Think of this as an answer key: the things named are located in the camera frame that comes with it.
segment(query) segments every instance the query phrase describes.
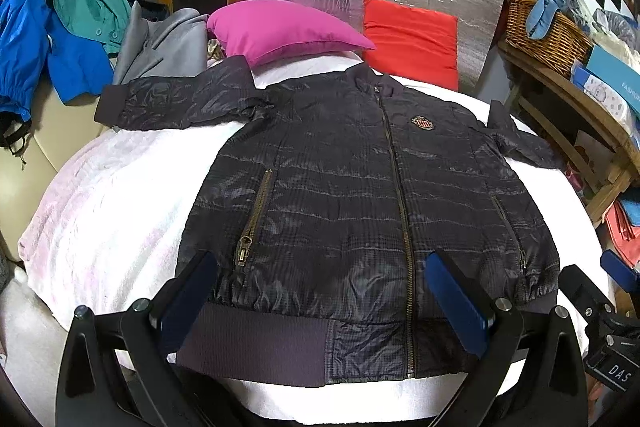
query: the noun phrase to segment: white blanket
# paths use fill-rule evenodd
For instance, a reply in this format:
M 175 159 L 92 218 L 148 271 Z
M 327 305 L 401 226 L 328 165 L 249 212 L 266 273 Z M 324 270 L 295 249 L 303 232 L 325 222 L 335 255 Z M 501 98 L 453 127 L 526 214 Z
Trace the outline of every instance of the white blanket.
M 257 87 L 286 78 L 341 71 L 358 63 L 353 54 L 284 60 L 255 71 Z M 486 122 L 489 106 L 460 93 L 398 78 L 443 100 L 469 108 Z M 187 130 L 108 131 L 79 151 L 49 185 L 19 241 L 31 288 L 68 329 L 73 311 L 86 304 L 95 313 L 126 309 L 152 297 L 174 275 L 177 248 L 191 206 L 226 140 L 242 127 L 231 122 Z M 577 264 L 612 298 L 600 269 L 600 245 L 580 200 L 560 171 L 508 160 L 545 218 L 561 266 Z M 584 322 L 568 300 L 582 350 Z M 502 387 L 518 379 L 512 364 Z M 464 374 L 347 383 L 321 388 L 225 380 L 241 402 L 261 416 L 300 423 L 411 420 L 436 415 Z

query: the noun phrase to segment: screw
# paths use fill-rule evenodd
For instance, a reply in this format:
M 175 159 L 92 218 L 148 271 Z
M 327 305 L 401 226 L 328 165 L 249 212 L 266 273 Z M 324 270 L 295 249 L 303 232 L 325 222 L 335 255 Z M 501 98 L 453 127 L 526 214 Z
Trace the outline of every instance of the screw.
M 82 319 L 87 311 L 89 311 L 89 308 L 84 304 L 80 304 L 78 308 L 74 310 L 74 316 L 76 317 L 76 319 Z
M 132 305 L 133 311 L 135 312 L 143 312 L 145 311 L 147 308 L 149 308 L 149 299 L 138 299 L 137 301 L 135 301 Z
M 504 297 L 497 298 L 495 299 L 495 307 L 500 311 L 509 312 L 511 311 L 511 301 Z
M 569 312 L 563 306 L 556 306 L 556 315 L 561 319 L 565 319 L 569 316 Z

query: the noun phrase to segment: pink object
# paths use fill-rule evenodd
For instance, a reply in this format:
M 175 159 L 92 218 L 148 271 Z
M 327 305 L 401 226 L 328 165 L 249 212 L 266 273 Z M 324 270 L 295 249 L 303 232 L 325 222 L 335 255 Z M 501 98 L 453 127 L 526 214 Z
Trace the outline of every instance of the pink object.
M 252 68 L 277 58 L 376 48 L 346 22 L 283 0 L 230 4 L 210 15 L 207 30 L 215 34 L 227 57 L 244 55 Z

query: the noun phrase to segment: zipper pull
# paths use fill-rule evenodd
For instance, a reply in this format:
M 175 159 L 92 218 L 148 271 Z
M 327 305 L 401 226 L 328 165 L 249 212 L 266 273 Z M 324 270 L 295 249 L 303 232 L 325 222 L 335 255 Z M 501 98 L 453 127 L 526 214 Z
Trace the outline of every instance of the zipper pull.
M 246 258 L 249 256 L 249 250 L 251 249 L 251 244 L 254 240 L 251 239 L 248 235 L 243 235 L 238 241 L 238 245 L 236 246 L 236 264 L 238 266 L 244 266 Z

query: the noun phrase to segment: black jacket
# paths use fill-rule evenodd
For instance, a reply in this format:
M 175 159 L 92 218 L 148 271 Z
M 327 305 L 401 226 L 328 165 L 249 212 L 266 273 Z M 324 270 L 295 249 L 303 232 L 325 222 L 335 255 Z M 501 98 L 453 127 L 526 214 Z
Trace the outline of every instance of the black jacket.
M 198 250 L 220 265 L 178 352 L 199 372 L 313 387 L 468 371 L 474 357 L 425 288 L 435 248 L 493 298 L 556 303 L 558 252 L 503 155 L 558 163 L 499 103 L 484 126 L 366 64 L 259 90 L 231 57 L 195 78 L 107 86 L 96 120 L 248 121 L 211 166 L 178 252 L 178 271 Z

